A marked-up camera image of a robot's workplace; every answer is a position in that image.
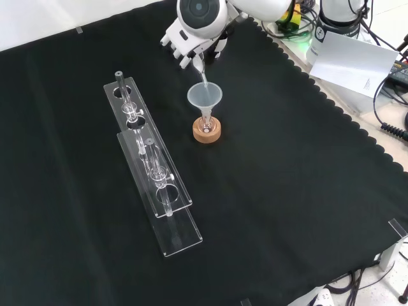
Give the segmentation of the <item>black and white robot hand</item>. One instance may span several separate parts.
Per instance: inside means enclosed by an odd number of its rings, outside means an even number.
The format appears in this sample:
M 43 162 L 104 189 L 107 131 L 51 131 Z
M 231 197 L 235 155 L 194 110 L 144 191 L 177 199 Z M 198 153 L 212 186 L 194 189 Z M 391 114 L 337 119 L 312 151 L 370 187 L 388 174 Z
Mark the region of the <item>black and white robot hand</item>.
M 188 67 L 193 59 L 203 56 L 205 64 L 212 64 L 221 56 L 228 37 L 233 33 L 232 23 L 228 24 L 225 30 L 215 38 L 203 39 L 189 34 L 182 26 L 178 19 L 167 28 L 165 35 L 161 38 L 160 44 L 165 47 L 170 46 L 173 56 L 180 59 L 179 66 L 181 69 Z

